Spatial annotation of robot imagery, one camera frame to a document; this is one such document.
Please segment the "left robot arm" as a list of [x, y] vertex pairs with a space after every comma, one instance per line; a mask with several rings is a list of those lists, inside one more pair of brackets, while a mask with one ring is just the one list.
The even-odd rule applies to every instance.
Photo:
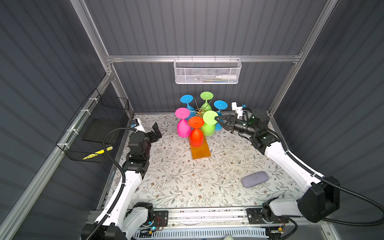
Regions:
[[[121, 172], [121, 180], [113, 198], [93, 224], [86, 224], [81, 232], [82, 240], [133, 240], [137, 230], [154, 219], [154, 207], [150, 203], [137, 203], [128, 213], [132, 197], [141, 184], [150, 164], [152, 143], [162, 138], [158, 124], [154, 123], [151, 132], [145, 133], [136, 128], [118, 128], [109, 132], [103, 140], [105, 156]], [[126, 161], [119, 165], [108, 153], [106, 140], [110, 134], [129, 130], [130, 151]]]

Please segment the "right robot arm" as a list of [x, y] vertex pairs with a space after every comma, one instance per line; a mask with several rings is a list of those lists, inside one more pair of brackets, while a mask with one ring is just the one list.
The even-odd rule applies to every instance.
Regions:
[[277, 163], [288, 173], [304, 193], [302, 196], [284, 199], [275, 197], [263, 203], [262, 218], [272, 223], [281, 216], [304, 217], [317, 223], [340, 208], [340, 183], [334, 177], [326, 178], [292, 154], [282, 137], [268, 125], [270, 117], [264, 110], [245, 109], [244, 117], [238, 114], [215, 116], [215, 121], [225, 130], [246, 138], [252, 146]]

